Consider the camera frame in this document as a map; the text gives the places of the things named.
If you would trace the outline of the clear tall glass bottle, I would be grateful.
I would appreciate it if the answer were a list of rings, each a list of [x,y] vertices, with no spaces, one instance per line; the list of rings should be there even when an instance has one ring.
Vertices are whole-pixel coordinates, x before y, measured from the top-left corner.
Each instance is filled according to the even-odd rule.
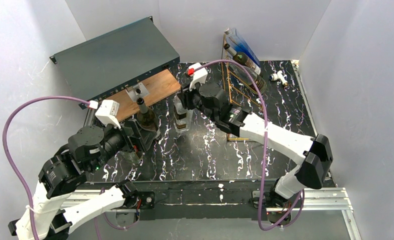
[[[227,56],[225,59],[235,61],[229,56]],[[258,75],[257,73],[255,73],[249,67],[247,67],[245,65],[242,65],[242,66],[250,74],[250,76],[252,77],[254,83],[256,84],[259,92],[262,94],[266,90],[266,81],[262,78],[261,75]],[[256,88],[253,85],[253,82],[251,80],[249,80],[247,74],[244,73],[244,71],[242,71],[235,64],[231,64],[231,63],[228,64],[228,68],[230,71],[232,71],[233,75],[237,78],[238,81],[240,81],[245,87],[249,88],[254,94],[257,94]]]

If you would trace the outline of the blue glass bottle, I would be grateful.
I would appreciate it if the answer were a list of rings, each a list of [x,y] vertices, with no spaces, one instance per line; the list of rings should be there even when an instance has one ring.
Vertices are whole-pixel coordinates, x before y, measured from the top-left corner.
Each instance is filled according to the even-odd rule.
[[[258,57],[235,27],[228,28],[224,31],[224,34],[225,42],[227,44],[229,44],[237,52],[245,53],[258,67],[260,66]]]

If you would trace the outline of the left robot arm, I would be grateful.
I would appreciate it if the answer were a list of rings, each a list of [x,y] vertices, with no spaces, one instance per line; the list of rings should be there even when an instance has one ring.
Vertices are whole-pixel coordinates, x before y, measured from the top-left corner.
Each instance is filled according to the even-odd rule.
[[[137,156],[146,152],[160,136],[159,128],[142,128],[130,119],[120,128],[84,126],[72,135],[39,172],[32,206],[8,224],[11,235],[20,240],[65,240],[79,226],[118,207],[134,207],[140,194],[130,180],[112,185],[101,195],[75,206],[64,202],[87,181],[89,173],[103,167],[117,153]]]

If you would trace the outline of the dark brown wine bottle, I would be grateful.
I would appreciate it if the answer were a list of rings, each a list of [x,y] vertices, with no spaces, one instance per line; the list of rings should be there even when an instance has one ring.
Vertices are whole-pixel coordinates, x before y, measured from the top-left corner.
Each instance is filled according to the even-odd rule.
[[[244,52],[234,50],[228,43],[223,48],[232,56],[237,63],[252,69],[256,74],[261,74],[260,67]]]

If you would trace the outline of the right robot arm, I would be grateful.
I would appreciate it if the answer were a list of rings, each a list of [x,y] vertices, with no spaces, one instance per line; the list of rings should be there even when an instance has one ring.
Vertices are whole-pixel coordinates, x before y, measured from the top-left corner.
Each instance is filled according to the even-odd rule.
[[[249,109],[229,103],[226,93],[216,84],[198,83],[181,88],[177,97],[183,108],[197,109],[227,134],[267,144],[296,167],[277,179],[268,192],[266,204],[279,206],[305,188],[319,190],[333,162],[329,139],[322,134],[302,135],[264,120]]]

